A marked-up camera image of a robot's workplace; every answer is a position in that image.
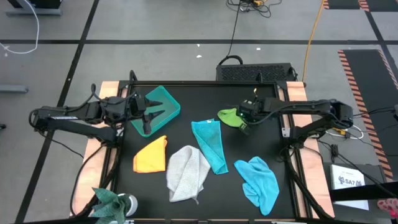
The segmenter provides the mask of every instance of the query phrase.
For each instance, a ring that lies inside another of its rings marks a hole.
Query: teal bin
[[[171,119],[176,117],[180,113],[181,106],[163,86],[158,86],[156,89],[152,90],[146,95],[146,98],[148,98],[148,100],[162,102],[163,104],[159,106],[148,107],[145,111],[145,114],[164,110],[161,115],[157,116],[150,122],[150,134],[144,134],[144,129],[142,128],[143,123],[141,119],[131,121],[132,125],[134,125],[140,135],[149,137],[169,121],[171,121]]]

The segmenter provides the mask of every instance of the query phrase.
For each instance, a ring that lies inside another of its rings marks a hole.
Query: gray towel
[[[170,202],[194,199],[203,190],[210,165],[199,149],[184,146],[172,155],[166,171]]]

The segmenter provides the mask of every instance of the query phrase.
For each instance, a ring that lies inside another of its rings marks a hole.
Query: light blue cloth
[[[209,162],[215,174],[228,173],[223,143],[221,142],[220,122],[214,119],[192,122],[192,132],[199,147]]]
[[[260,207],[262,215],[268,215],[279,195],[275,174],[260,157],[253,157],[248,163],[236,161],[236,170],[246,183],[243,184],[245,196],[254,206]]]

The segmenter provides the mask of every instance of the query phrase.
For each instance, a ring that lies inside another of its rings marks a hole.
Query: yellow cloth
[[[151,173],[166,170],[166,136],[162,136],[141,149],[132,161],[132,169],[137,173]]]

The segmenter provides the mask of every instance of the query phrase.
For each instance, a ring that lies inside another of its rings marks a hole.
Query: gray floor
[[[78,40],[93,0],[64,0],[62,17],[40,17],[40,39]],[[320,1],[284,0],[272,7],[272,17],[257,13],[240,14],[237,39],[307,40]],[[7,1],[0,9],[10,8]],[[373,13],[382,35],[398,39],[398,12]],[[235,12],[223,0],[101,0],[88,39],[162,40],[230,39]],[[32,17],[6,17],[0,12],[0,39],[33,39]],[[323,11],[314,39],[376,40],[363,11]],[[32,45],[12,45],[24,50]],[[30,110],[55,106],[70,68],[76,45],[43,44],[29,55],[8,55],[0,50],[0,82],[25,84],[26,95],[0,94],[1,120],[8,128],[0,131],[0,222],[15,220],[27,184],[42,147],[43,138],[27,123]],[[127,79],[133,69],[139,80],[214,80],[215,67],[228,51],[227,44],[175,45],[85,45],[67,96],[66,105],[80,104],[91,83],[99,88],[104,80]],[[245,63],[290,62],[302,74],[305,45],[233,45],[232,54]],[[308,99],[336,98],[358,112],[347,79],[337,57],[340,49],[380,49],[378,45],[313,45],[308,60]],[[398,60],[398,46],[389,46]],[[361,120],[355,124],[364,129]],[[325,141],[336,142],[330,137]],[[54,139],[83,153],[86,138],[56,132]],[[355,140],[337,142],[340,152],[357,164],[377,165],[372,147]],[[321,147],[325,161],[328,151]],[[25,221],[66,218],[68,201],[81,159],[51,144],[39,183]]]

